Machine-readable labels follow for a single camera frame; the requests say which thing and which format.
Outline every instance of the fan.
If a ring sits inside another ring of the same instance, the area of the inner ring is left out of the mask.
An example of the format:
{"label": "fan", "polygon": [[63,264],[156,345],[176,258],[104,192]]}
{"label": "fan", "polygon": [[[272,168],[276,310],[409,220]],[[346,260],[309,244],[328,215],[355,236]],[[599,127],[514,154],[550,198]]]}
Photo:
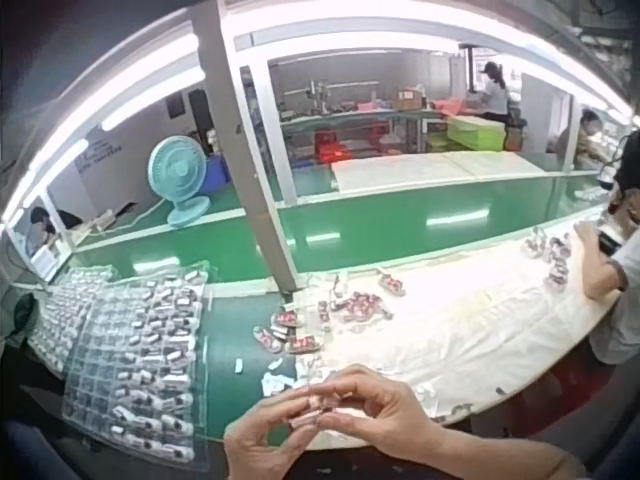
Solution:
{"label": "fan", "polygon": [[149,184],[154,192],[173,202],[174,209],[167,218],[172,227],[196,221],[211,205],[208,197],[193,197],[204,182],[206,161],[200,144],[182,135],[163,140],[151,152]]}

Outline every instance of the white cloth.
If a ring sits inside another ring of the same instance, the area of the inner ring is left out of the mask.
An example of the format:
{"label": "white cloth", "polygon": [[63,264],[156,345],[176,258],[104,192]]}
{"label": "white cloth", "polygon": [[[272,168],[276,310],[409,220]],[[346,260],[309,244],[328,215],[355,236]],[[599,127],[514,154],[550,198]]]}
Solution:
{"label": "white cloth", "polygon": [[611,317],[589,336],[596,357],[610,365],[620,365],[640,351],[640,231],[636,231],[611,258],[626,284],[626,291]]}
{"label": "white cloth", "polygon": [[498,115],[506,115],[509,113],[507,108],[509,93],[506,88],[503,89],[499,84],[490,80],[484,93],[489,97],[485,102],[485,113],[496,113]]}

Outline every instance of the woman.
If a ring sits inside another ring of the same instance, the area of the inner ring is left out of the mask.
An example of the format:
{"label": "woman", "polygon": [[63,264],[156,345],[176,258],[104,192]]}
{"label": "woman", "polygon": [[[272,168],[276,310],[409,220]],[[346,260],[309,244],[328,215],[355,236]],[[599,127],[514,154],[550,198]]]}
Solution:
{"label": "woman", "polygon": [[[582,111],[582,118],[580,119],[580,130],[578,131],[578,144],[576,146],[576,159],[578,157],[587,156],[602,163],[607,163],[609,159],[591,143],[590,137],[596,133],[601,132],[603,128],[602,120],[596,112],[589,110],[588,108]],[[558,137],[556,142],[555,153],[564,158],[567,155],[567,148],[569,144],[569,127]]]}
{"label": "woman", "polygon": [[484,113],[481,116],[506,125],[509,121],[509,92],[502,77],[502,69],[494,62],[487,62],[482,73],[485,73],[491,81],[482,92]]}

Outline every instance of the electronic component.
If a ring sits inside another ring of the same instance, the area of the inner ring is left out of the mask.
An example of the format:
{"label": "electronic component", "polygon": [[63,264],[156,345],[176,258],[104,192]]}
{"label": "electronic component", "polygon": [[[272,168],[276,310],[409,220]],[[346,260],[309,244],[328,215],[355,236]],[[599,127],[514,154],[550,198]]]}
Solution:
{"label": "electronic component", "polygon": [[160,417],[162,425],[169,431],[179,433],[181,435],[193,435],[193,424],[177,419],[171,415],[162,415]]}

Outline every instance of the white wall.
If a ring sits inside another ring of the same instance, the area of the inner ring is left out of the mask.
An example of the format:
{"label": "white wall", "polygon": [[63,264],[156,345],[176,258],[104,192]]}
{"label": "white wall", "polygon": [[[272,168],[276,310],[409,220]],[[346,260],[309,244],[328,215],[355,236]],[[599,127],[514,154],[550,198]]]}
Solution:
{"label": "white wall", "polygon": [[543,80],[522,75],[522,118],[528,122],[523,151],[544,153],[552,137],[566,128],[564,104],[569,95]]}
{"label": "white wall", "polygon": [[109,209],[117,213],[130,202],[138,204],[136,210],[155,204],[159,197],[147,180],[149,155],[165,138],[196,129],[187,94],[183,91],[185,114],[173,120],[161,100],[110,132],[94,128],[87,136],[89,148],[51,186],[56,207],[88,220]]}

